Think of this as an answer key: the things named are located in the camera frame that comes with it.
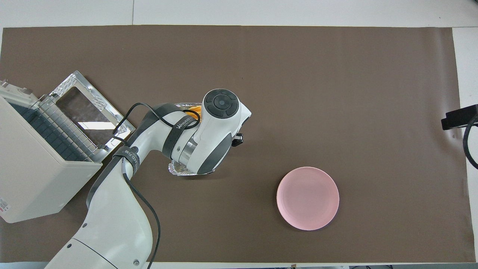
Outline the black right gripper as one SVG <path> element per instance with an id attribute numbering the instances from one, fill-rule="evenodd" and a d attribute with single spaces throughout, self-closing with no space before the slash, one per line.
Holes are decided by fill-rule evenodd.
<path id="1" fill-rule="evenodd" d="M 443 130 L 450 130 L 465 127 L 470 121 L 474 127 L 478 127 L 478 106 L 474 105 L 475 114 L 472 116 L 472 107 L 464 107 L 446 112 L 441 119 Z"/>

